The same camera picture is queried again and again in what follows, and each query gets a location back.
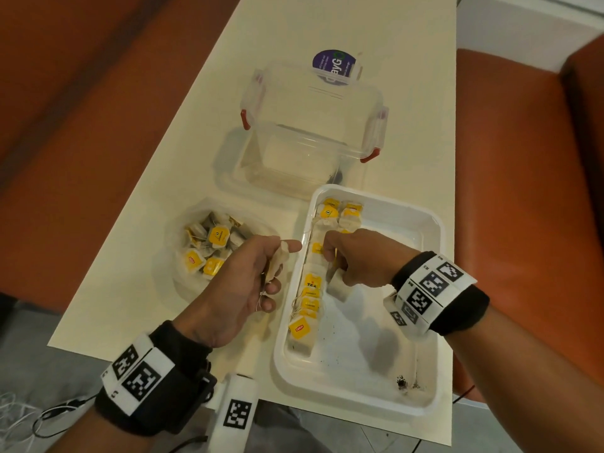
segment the floor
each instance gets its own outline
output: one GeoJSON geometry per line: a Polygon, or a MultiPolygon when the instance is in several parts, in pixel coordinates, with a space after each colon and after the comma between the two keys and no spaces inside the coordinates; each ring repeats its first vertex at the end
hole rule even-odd
{"type": "MultiPolygon", "coordinates": [[[[0,330],[0,394],[49,407],[94,394],[107,363],[46,346],[60,317],[18,307],[0,330]]],[[[302,426],[334,453],[411,453],[417,439],[299,411],[302,426]]],[[[416,453],[520,452],[490,411],[453,407],[453,447],[422,442],[416,453]]]]}

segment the person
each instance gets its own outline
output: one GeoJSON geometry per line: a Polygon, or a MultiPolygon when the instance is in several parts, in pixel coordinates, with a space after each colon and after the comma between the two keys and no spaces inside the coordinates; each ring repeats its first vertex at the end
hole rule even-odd
{"type": "MultiPolygon", "coordinates": [[[[290,252],[301,249],[296,240],[287,243],[290,252]]],[[[260,280],[279,246],[278,237],[254,236],[245,242],[207,289],[173,320],[173,326],[192,341],[218,348],[233,340],[247,318],[259,314],[257,310],[274,311],[274,300],[259,297],[260,280]]],[[[344,282],[370,287],[391,284],[401,267],[419,255],[366,229],[352,234],[328,232],[325,258],[333,261],[336,253],[347,268],[344,282]]],[[[280,289],[278,280],[265,287],[271,295],[280,289]]],[[[475,324],[447,333],[445,340],[520,449],[604,451],[604,389],[508,317],[488,306],[475,324]]],[[[153,437],[124,432],[91,408],[49,451],[143,453],[153,443],[153,437]]]]}

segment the white tray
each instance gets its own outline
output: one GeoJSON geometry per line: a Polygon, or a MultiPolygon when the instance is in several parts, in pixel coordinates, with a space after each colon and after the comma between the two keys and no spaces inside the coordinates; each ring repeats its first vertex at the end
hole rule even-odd
{"type": "Polygon", "coordinates": [[[310,201],[302,236],[303,249],[294,266],[285,297],[274,349],[274,362],[289,384],[360,404],[421,416],[436,403],[439,382],[437,336],[411,342],[397,328],[382,300],[392,286],[356,286],[341,303],[327,293],[325,313],[310,356],[291,348],[288,324],[308,247],[312,218],[325,198],[353,200],[364,205],[362,226],[422,251],[443,252],[445,231],[431,211],[386,197],[337,185],[320,187],[310,201]],[[407,388],[400,389],[404,379],[407,388]]]}

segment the table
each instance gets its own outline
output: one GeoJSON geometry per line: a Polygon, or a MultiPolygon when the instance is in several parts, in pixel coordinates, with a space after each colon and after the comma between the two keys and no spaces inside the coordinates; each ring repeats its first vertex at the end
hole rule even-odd
{"type": "MultiPolygon", "coordinates": [[[[389,126],[368,163],[367,191],[424,206],[445,224],[454,255],[456,0],[242,0],[90,267],[49,345],[112,360],[142,331],[186,305],[175,292],[165,224],[204,197],[262,216],[283,238],[301,235],[308,204],[232,179],[247,133],[239,101],[255,68],[311,64],[325,49],[362,61],[361,80],[383,91],[389,126]]],[[[253,376],[265,400],[449,445],[452,352],[441,339],[447,385],[426,417],[359,411],[288,387],[272,366],[280,312],[259,315],[212,354],[220,379],[253,376]]]]}

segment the round purple sticker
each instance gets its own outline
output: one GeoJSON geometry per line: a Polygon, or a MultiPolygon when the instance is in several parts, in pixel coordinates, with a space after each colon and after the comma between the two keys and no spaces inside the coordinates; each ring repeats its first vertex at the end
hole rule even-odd
{"type": "MultiPolygon", "coordinates": [[[[356,59],[352,57],[351,54],[338,51],[337,49],[321,51],[315,56],[314,59],[312,59],[312,65],[314,68],[319,68],[320,70],[325,70],[329,73],[346,77],[350,76],[352,66],[355,64],[355,62],[356,59]]],[[[325,82],[336,84],[337,86],[346,84],[340,81],[331,80],[324,76],[321,76],[321,78],[325,82]]]]}

